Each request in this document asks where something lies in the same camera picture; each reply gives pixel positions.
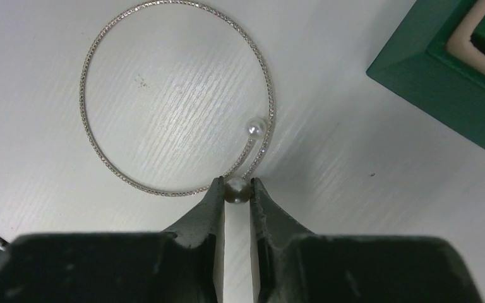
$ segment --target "pearl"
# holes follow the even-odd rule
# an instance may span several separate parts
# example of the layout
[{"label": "pearl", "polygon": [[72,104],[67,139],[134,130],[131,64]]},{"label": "pearl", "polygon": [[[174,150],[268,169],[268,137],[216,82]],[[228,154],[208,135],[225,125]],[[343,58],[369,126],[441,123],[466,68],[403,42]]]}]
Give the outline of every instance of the pearl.
[{"label": "pearl", "polygon": [[241,177],[229,179],[224,186],[224,200],[241,204],[250,200],[250,183]]},{"label": "pearl", "polygon": [[260,139],[265,135],[267,123],[259,117],[250,119],[246,123],[246,132],[252,139]]}]

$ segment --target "bangle bracelet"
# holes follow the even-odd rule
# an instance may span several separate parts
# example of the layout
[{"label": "bangle bracelet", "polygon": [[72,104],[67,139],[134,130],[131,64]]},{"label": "bangle bracelet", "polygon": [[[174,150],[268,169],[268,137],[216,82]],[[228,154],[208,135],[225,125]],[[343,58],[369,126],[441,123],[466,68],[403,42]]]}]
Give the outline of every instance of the bangle bracelet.
[{"label": "bangle bracelet", "polygon": [[[226,201],[228,202],[233,202],[233,203],[240,203],[240,202],[245,202],[249,198],[249,191],[248,191],[248,182],[247,180],[249,179],[250,175],[255,171],[257,166],[260,164],[261,160],[263,159],[263,156],[265,155],[266,149],[268,147],[268,144],[270,142],[270,139],[272,137],[272,132],[274,130],[274,124],[275,124],[275,102],[274,102],[274,93],[273,93],[273,88],[272,88],[272,80],[270,78],[270,74],[268,72],[268,68],[265,64],[265,60],[263,56],[261,55],[261,52],[255,45],[255,43],[252,41],[252,39],[248,36],[248,34],[237,24],[235,23],[232,19],[227,17],[225,14],[219,12],[217,9],[214,9],[210,6],[207,6],[205,4],[201,4],[198,2],[194,1],[181,1],[181,0],[163,0],[163,1],[150,1],[147,3],[139,4],[137,6],[134,6],[125,12],[121,13],[118,15],[116,18],[114,18],[111,22],[109,22],[102,30],[101,32],[97,35],[97,37],[94,39],[92,46],[88,50],[87,57],[85,59],[84,65],[83,65],[83,70],[81,73],[81,80],[79,84],[79,106],[80,106],[80,112],[81,112],[81,119],[83,121],[83,126],[85,128],[85,131],[88,136],[88,140],[90,141],[90,144],[92,145],[94,151],[98,155],[98,157],[101,159],[101,161],[107,166],[107,168],[116,174],[122,181],[126,182],[127,184],[133,186],[136,189],[139,189],[141,191],[144,191],[149,194],[155,194],[159,196],[167,196],[167,197],[182,197],[182,196],[190,196],[193,194],[198,194],[200,192],[206,191],[209,189],[209,186],[202,186],[196,189],[192,189],[189,191],[163,191],[161,189],[155,189],[149,186],[146,186],[144,184],[141,184],[140,182],[137,182],[130,176],[124,174],[122,171],[120,171],[103,153],[101,147],[99,147],[98,143],[96,142],[92,130],[90,128],[90,124],[88,121],[88,114],[86,110],[86,102],[85,102],[85,87],[86,87],[86,80],[87,80],[87,74],[88,74],[88,69],[90,66],[90,62],[92,60],[92,57],[99,45],[99,43],[102,41],[102,39],[107,35],[107,33],[111,30],[112,27],[114,27],[118,22],[123,20],[124,18],[140,11],[141,9],[149,8],[152,6],[157,6],[161,4],[183,4],[183,5],[188,5],[192,6],[195,8],[202,9],[204,11],[207,11],[220,19],[224,20],[227,24],[229,24],[234,30],[236,30],[242,37],[243,39],[248,43],[252,51],[254,52],[254,55],[256,56],[260,66],[261,70],[263,72],[263,76],[266,82],[266,91],[268,94],[268,113],[266,116],[266,119],[262,119],[260,117],[255,117],[252,118],[248,121],[246,125],[246,131],[249,136],[246,145],[244,146],[244,149],[242,150],[242,153],[239,155],[239,158],[235,161],[233,166],[223,174],[223,177],[227,180],[226,184],[228,185],[226,188],[226,193],[225,193],[225,198]],[[247,159],[250,151],[254,148],[256,145],[256,142],[261,140],[261,146],[260,149],[258,150],[254,160],[251,162],[249,168],[245,173],[242,174],[241,177],[233,177],[234,172],[245,162]]]}]

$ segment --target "white wood grain surface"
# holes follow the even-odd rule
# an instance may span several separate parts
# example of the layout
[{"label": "white wood grain surface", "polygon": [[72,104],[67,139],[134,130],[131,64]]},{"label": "white wood grain surface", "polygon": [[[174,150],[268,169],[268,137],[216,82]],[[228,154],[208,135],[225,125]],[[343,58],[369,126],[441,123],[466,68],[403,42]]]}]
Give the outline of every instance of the white wood grain surface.
[{"label": "white wood grain surface", "polygon": [[[270,66],[278,124],[256,171],[272,197],[323,234],[449,240],[485,298],[485,151],[364,73],[414,0],[208,0]],[[78,80],[102,27],[130,0],[0,1],[0,236],[160,230],[201,196],[127,186],[82,129]],[[87,110],[118,167],[164,189],[229,168],[246,120],[266,115],[249,47],[204,11],[141,11],[108,34]],[[251,302],[247,206],[226,209],[225,302]]]}]

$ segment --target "green jewelry box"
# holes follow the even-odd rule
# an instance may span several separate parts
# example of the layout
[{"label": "green jewelry box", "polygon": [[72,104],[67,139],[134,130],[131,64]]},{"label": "green jewelry box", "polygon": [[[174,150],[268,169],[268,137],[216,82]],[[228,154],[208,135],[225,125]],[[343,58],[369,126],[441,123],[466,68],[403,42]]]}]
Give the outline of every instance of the green jewelry box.
[{"label": "green jewelry box", "polygon": [[446,51],[476,2],[418,0],[367,75],[485,149],[485,76]]}]

